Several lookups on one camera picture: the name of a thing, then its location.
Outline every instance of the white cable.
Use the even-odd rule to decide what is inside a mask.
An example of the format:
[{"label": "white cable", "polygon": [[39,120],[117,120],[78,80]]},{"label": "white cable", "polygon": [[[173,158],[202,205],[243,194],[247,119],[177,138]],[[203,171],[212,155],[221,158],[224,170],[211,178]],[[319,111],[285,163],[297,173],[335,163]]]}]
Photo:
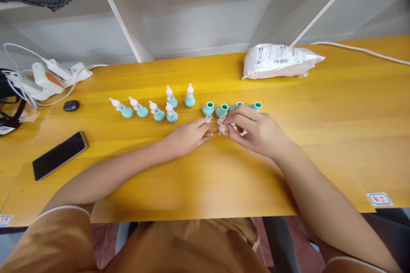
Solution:
[{"label": "white cable", "polygon": [[3,48],[5,50],[5,52],[7,53],[7,55],[11,58],[11,60],[13,61],[13,63],[20,69],[20,66],[18,66],[17,62],[15,61],[15,59],[12,57],[12,55],[10,54],[10,52],[7,50],[7,46],[15,46],[15,47],[19,47],[21,49],[24,49],[28,52],[31,52],[32,54],[38,56],[41,60],[43,60],[46,64],[48,62],[48,60],[46,60],[45,58],[43,58],[41,55],[39,55],[38,53],[35,53],[34,51],[31,51],[30,49],[27,49],[23,46],[17,45],[17,44],[12,44],[12,43],[4,43],[3,44]]},{"label": "white cable", "polygon": [[73,83],[73,85],[72,85],[70,91],[67,93],[66,96],[64,96],[63,98],[57,100],[56,102],[53,102],[53,103],[44,105],[44,104],[40,104],[40,103],[36,102],[36,100],[31,96],[31,94],[30,94],[29,92],[27,92],[27,91],[23,88],[23,77],[22,77],[22,73],[23,73],[23,72],[26,72],[26,71],[32,71],[32,70],[22,70],[22,69],[20,68],[20,66],[17,64],[16,60],[12,57],[12,55],[10,54],[10,52],[7,50],[7,46],[15,46],[15,47],[19,47],[19,48],[21,48],[21,49],[24,49],[24,50],[26,50],[26,51],[28,51],[28,52],[31,52],[32,54],[38,56],[41,60],[43,60],[47,65],[49,64],[49,61],[48,61],[47,59],[43,58],[41,55],[35,53],[34,51],[31,51],[30,49],[27,49],[27,48],[23,47],[23,46],[20,46],[20,45],[17,45],[17,44],[12,44],[12,43],[4,43],[4,44],[3,44],[3,48],[4,48],[5,52],[6,52],[7,55],[10,57],[10,59],[13,61],[13,63],[17,66],[18,71],[3,70],[2,72],[5,73],[5,74],[4,74],[5,76],[14,75],[14,76],[17,77],[17,79],[18,79],[18,85],[20,86],[20,90],[21,90],[21,94],[20,94],[20,93],[17,91],[17,89],[14,87],[14,85],[13,85],[13,82],[15,82],[14,80],[10,80],[10,78],[7,78],[8,84],[9,84],[10,87],[14,90],[14,92],[15,92],[17,95],[20,96],[20,98],[22,98],[22,99],[24,99],[25,101],[27,101],[27,103],[28,103],[29,105],[31,105],[35,110],[37,110],[37,105],[40,105],[40,106],[51,106],[51,105],[54,105],[54,104],[56,104],[56,103],[58,103],[58,102],[63,101],[64,99],[66,99],[66,98],[71,94],[71,92],[74,90],[74,87],[76,86],[76,83],[77,83],[78,76],[79,76],[79,74],[83,71],[83,69],[88,68],[89,70],[91,70],[91,69],[93,69],[93,68],[95,68],[95,67],[99,67],[99,66],[108,66],[107,64],[94,64],[94,65],[89,65],[89,66],[83,67],[83,68],[80,69],[80,70],[77,72],[77,74],[75,75],[75,77],[74,77],[74,83]]},{"label": "white cable", "polygon": [[370,55],[373,55],[373,56],[375,56],[375,57],[382,58],[382,59],[384,59],[384,60],[388,60],[388,61],[392,61],[392,62],[404,64],[404,65],[410,65],[410,62],[408,62],[408,61],[404,61],[404,60],[399,60],[399,59],[396,59],[396,58],[392,58],[392,57],[389,57],[389,56],[387,56],[387,55],[383,55],[383,54],[380,54],[380,53],[377,53],[377,52],[374,52],[374,51],[371,51],[371,50],[368,50],[368,49],[364,49],[364,48],[352,47],[352,46],[348,46],[348,45],[342,45],[342,44],[331,43],[331,42],[315,42],[315,43],[311,43],[311,45],[318,45],[318,44],[321,44],[321,45],[332,45],[332,46],[342,47],[342,48],[346,48],[346,49],[351,49],[351,50],[356,50],[356,51],[362,51],[362,52],[366,52],[366,53],[368,53],[368,54],[370,54]]}]

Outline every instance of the finger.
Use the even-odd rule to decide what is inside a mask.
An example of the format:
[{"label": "finger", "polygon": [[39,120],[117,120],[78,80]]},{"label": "finger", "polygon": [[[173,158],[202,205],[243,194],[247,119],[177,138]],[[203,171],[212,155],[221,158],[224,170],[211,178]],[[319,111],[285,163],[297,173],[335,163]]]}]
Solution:
[{"label": "finger", "polygon": [[223,122],[223,125],[235,123],[237,126],[245,129],[246,131],[251,131],[254,126],[257,125],[257,122],[254,122],[253,120],[241,115],[241,114],[235,114],[232,116],[228,116]]},{"label": "finger", "polygon": [[197,119],[196,121],[193,122],[193,124],[197,127],[199,127],[200,125],[202,125],[203,123],[205,123],[205,119],[204,118],[200,118]]},{"label": "finger", "polygon": [[208,124],[203,124],[198,128],[198,131],[200,134],[205,134],[208,130],[210,130],[211,127]]},{"label": "finger", "polygon": [[228,137],[232,141],[234,141],[234,142],[238,143],[239,145],[247,148],[246,139],[243,136],[241,136],[240,134],[238,134],[231,125],[226,125],[226,127],[228,128]]},{"label": "finger", "polygon": [[240,114],[243,115],[253,121],[257,121],[258,119],[258,112],[255,110],[245,106],[245,105],[238,105],[235,109],[233,109],[231,112],[229,112],[229,115],[227,117],[233,116],[235,114]]},{"label": "finger", "polygon": [[197,147],[203,145],[206,141],[209,141],[209,138],[207,136],[202,137],[202,139],[199,140],[199,142],[196,144]]}]

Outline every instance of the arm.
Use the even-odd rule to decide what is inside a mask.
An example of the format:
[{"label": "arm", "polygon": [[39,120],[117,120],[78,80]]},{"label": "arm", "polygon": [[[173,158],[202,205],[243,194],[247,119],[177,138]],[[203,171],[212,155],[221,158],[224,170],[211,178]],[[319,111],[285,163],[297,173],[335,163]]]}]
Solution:
[{"label": "arm", "polygon": [[64,205],[80,206],[90,213],[94,204],[117,190],[135,175],[156,165],[185,156],[205,143],[209,125],[204,119],[184,124],[165,139],[131,151],[108,161],[102,161],[78,174],[57,191],[43,209]]},{"label": "arm", "polygon": [[[246,130],[247,134],[238,134],[231,123],[236,123],[238,129]],[[227,125],[232,140],[271,158],[278,165],[304,221],[319,239],[326,261],[331,254],[345,253],[387,272],[401,272],[386,246],[361,214],[269,114],[257,113],[241,105],[228,115],[223,124]]]}]

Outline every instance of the black phone screen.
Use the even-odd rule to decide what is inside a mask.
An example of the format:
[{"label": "black phone screen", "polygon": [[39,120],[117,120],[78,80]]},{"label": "black phone screen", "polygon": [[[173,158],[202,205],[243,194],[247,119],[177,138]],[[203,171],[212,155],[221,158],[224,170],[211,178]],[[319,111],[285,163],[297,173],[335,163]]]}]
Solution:
[{"label": "black phone screen", "polygon": [[40,180],[86,149],[81,132],[33,161],[34,178]]}]

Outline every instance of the number sticker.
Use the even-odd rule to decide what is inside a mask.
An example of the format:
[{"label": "number sticker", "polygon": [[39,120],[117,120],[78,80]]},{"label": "number sticker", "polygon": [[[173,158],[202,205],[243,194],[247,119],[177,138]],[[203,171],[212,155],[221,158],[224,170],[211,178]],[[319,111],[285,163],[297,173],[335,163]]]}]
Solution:
[{"label": "number sticker", "polygon": [[12,215],[0,215],[0,227],[7,227],[12,221]]},{"label": "number sticker", "polygon": [[368,193],[367,196],[375,206],[392,206],[393,202],[386,193]]}]

